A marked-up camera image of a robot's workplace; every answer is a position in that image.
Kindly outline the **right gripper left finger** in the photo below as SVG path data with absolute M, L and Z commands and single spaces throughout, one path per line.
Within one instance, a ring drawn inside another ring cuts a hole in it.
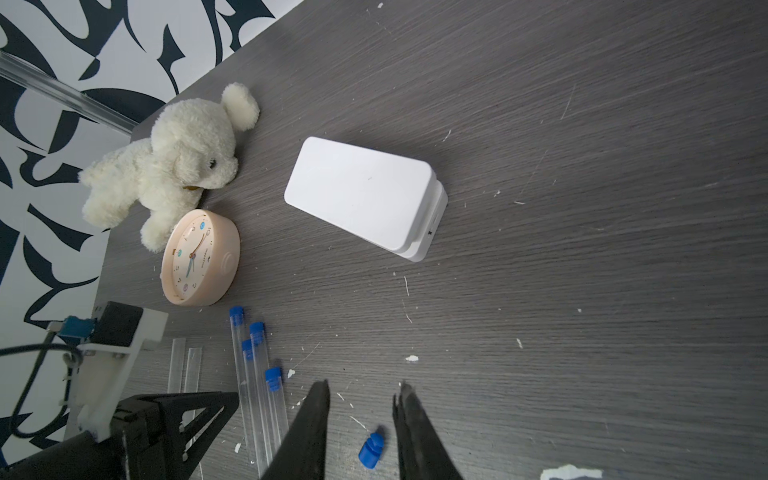
M 325 478 L 330 389 L 315 382 L 262 480 Z

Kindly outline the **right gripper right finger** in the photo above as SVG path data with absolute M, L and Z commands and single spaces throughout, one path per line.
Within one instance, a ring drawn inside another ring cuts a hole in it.
M 401 384 L 392 407 L 400 478 L 461 480 L 411 385 Z

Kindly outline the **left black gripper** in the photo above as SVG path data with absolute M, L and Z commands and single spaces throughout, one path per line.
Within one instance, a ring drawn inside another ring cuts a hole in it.
M 109 436 L 89 431 L 1 469 L 3 479 L 170 479 L 198 465 L 239 408 L 236 392 L 136 395 L 118 403 Z

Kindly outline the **blue stopper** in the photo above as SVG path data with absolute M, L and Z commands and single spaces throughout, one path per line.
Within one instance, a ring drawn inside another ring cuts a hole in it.
M 385 447 L 385 438 L 379 432 L 371 433 L 363 443 L 358 460 L 363 467 L 369 470 L 376 468 Z

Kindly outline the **pink round alarm clock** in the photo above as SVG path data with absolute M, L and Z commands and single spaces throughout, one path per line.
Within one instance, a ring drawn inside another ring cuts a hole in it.
M 178 306 L 209 306 L 231 286 L 240 259 L 235 223 L 195 209 L 176 224 L 162 255 L 160 280 L 165 298 Z

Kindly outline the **cream plush dog toy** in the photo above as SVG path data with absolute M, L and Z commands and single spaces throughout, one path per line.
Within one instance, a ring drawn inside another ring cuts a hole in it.
M 163 251 L 204 191 L 235 179 L 237 135 L 253 129 L 259 116 L 256 99 L 241 83 L 227 85 L 218 102 L 187 99 L 167 106 L 149 137 L 104 155 L 79 173 L 79 183 L 90 189 L 84 220 L 112 229 L 138 202 L 150 212 L 140 230 L 142 245 Z

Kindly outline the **white rectangular box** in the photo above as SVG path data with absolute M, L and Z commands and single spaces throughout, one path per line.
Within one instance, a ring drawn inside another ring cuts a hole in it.
M 448 196 L 426 162 L 307 138 L 285 202 L 411 262 L 422 261 Z

